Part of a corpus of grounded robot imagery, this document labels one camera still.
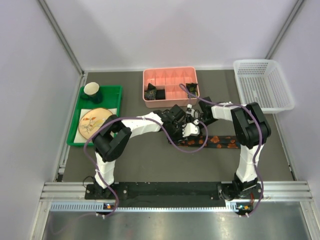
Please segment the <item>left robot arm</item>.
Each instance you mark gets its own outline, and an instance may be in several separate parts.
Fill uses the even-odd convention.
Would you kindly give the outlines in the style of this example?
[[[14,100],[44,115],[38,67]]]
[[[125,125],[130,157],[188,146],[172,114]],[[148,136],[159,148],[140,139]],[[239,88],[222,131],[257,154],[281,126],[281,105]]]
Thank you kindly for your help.
[[[131,138],[146,133],[166,131],[168,137],[174,143],[178,143],[192,134],[198,134],[198,127],[192,122],[186,123],[185,116],[185,112],[177,105],[170,110],[155,110],[134,119],[120,120],[116,115],[111,115],[102,124],[104,129],[92,140],[97,171],[91,192],[98,198],[105,199],[113,194],[116,159],[124,152]]]

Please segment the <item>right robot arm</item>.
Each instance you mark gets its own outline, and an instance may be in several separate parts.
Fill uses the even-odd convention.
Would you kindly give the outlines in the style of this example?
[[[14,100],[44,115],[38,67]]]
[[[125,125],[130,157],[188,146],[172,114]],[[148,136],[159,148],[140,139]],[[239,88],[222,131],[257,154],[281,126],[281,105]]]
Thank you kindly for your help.
[[[207,97],[201,99],[198,104],[205,125],[218,120],[233,123],[235,136],[240,144],[239,164],[232,183],[221,185],[220,195],[226,200],[245,198],[257,186],[258,180],[262,180],[258,162],[264,144],[271,135],[267,119],[256,102],[247,105],[231,102],[213,103]]]

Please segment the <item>black orange floral tie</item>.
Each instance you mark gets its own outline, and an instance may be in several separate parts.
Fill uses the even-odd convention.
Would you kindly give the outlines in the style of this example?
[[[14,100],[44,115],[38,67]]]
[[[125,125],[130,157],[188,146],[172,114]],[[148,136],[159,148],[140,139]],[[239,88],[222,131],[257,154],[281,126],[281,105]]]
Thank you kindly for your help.
[[[205,142],[206,136],[191,136],[183,140],[174,141],[179,147],[200,148]],[[236,136],[231,135],[209,135],[204,148],[210,149],[240,149],[241,144]]]

